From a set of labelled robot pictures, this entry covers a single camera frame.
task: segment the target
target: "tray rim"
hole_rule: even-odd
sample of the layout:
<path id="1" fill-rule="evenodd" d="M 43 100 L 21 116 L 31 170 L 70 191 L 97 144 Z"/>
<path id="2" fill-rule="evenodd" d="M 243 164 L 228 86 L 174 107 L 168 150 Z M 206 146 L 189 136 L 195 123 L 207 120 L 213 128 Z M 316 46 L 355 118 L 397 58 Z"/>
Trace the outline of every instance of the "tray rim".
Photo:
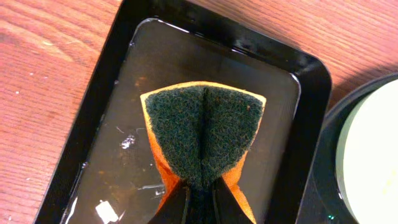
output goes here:
<path id="1" fill-rule="evenodd" d="M 192 19 L 192 12 L 196 13 L 195 19 Z M 35 222 L 60 223 L 64 219 L 65 209 L 90 153 L 128 44 L 140 22 L 153 17 L 189 31 L 195 30 L 197 34 L 205 34 L 210 41 L 284 69 L 299 81 L 301 97 L 266 215 L 267 223 L 295 222 L 330 97 L 330 74 L 316 57 L 185 0 L 124 0 L 121 3 Z M 251 42 L 245 43 L 245 35 L 252 38 Z M 300 127 L 307 123 L 306 135 L 299 138 L 302 132 Z M 291 189 L 292 184 L 297 184 L 295 190 Z"/>

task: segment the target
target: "dark green sponge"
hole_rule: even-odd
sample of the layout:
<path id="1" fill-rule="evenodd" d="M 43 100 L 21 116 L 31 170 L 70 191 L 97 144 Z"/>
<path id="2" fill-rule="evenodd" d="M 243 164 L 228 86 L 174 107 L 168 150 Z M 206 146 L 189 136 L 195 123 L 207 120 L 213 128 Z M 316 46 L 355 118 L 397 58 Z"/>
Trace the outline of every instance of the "dark green sponge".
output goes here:
<path id="1" fill-rule="evenodd" d="M 215 86 L 189 86 L 148 96 L 146 109 L 172 171 L 206 190 L 233 168 L 256 135 L 263 104 Z"/>

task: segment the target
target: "sponge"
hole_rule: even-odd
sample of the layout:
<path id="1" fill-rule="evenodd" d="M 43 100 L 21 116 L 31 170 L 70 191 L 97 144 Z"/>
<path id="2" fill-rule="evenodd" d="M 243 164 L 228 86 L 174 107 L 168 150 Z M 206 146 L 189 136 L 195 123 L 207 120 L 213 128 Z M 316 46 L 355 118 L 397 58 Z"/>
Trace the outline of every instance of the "sponge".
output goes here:
<path id="1" fill-rule="evenodd" d="M 238 186 L 256 137 L 266 99 L 211 82 L 181 83 L 141 95 L 156 166 L 166 187 L 160 207 L 180 181 L 195 193 L 197 223 L 210 185 L 222 177 L 248 218 L 250 206 Z"/>

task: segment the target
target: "wooden surface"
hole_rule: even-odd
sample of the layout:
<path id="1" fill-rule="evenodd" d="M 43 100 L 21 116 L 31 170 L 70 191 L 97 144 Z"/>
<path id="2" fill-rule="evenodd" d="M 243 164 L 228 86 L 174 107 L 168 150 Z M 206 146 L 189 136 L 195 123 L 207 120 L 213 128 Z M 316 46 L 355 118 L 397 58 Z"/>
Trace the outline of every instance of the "wooden surface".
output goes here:
<path id="1" fill-rule="evenodd" d="M 320 58 L 331 105 L 398 70 L 398 1 L 194 0 Z M 0 4 L 0 223 L 31 223 L 120 1 Z"/>

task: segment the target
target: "black plate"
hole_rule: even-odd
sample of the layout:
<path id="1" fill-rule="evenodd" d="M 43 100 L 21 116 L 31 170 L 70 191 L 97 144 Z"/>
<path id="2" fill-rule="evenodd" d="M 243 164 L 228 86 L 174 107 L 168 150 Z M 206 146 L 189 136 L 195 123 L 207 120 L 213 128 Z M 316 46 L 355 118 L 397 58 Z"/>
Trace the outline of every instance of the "black plate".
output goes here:
<path id="1" fill-rule="evenodd" d="M 398 79 L 398 73 L 365 84 L 343 98 L 326 115 L 313 162 L 313 180 L 323 206 L 334 217 L 334 223 L 357 223 L 340 198 L 336 180 L 336 146 L 340 131 L 352 111 L 363 98 L 383 85 Z"/>
<path id="2" fill-rule="evenodd" d="M 138 168 L 152 172 L 131 177 L 136 178 L 133 185 L 138 180 L 159 181 L 155 169 L 144 168 L 152 158 L 146 131 L 140 130 L 144 123 L 138 97 L 193 80 L 221 82 L 268 99 L 239 184 L 258 222 L 293 223 L 328 103 L 330 76 L 318 59 L 185 1 L 122 3 L 36 222 L 59 223 L 69 213 L 71 197 L 80 195 L 89 202 L 91 197 L 82 192 L 102 192 L 102 185 L 93 183 L 104 167 L 127 164 L 129 169 L 113 175 L 115 179 L 137 174 Z M 129 133 L 135 135 L 138 153 L 120 149 Z M 111 159 L 112 150 L 121 153 L 121 165 L 102 165 L 101 156 Z M 146 206 L 151 208 L 149 203 L 140 207 Z M 87 211 L 93 213 L 93 207 Z"/>

